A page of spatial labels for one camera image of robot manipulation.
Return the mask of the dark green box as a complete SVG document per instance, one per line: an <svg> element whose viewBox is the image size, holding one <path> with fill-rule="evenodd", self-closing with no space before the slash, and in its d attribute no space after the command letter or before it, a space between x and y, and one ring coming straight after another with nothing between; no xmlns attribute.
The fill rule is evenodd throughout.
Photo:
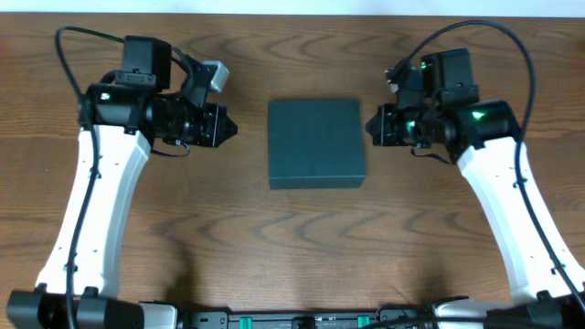
<svg viewBox="0 0 585 329"><path fill-rule="evenodd" d="M270 189L362 186L366 161L360 101L271 101L267 130Z"/></svg>

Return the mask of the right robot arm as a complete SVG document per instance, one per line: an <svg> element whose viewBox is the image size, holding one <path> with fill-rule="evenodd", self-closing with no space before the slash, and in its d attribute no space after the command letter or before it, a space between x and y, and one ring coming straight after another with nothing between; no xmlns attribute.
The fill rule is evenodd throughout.
<svg viewBox="0 0 585 329"><path fill-rule="evenodd" d="M419 328L581 328L584 269L570 253L541 196L505 101L481 101L467 49L401 60L386 72L396 100L367 123L376 146L423 156L445 147L478 198L505 264L511 304L455 297L406 325Z"/></svg>

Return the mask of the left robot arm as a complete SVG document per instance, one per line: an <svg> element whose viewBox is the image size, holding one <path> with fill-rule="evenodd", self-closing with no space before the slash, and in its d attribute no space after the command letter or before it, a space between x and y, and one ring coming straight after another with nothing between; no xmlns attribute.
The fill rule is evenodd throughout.
<svg viewBox="0 0 585 329"><path fill-rule="evenodd" d="M153 37L122 40L122 66L80 95L79 156L57 242L30 292L13 291L17 328L186 328L169 302L124 302L120 256L133 192L154 143L217 147L237 125L208 101L229 70Z"/></svg>

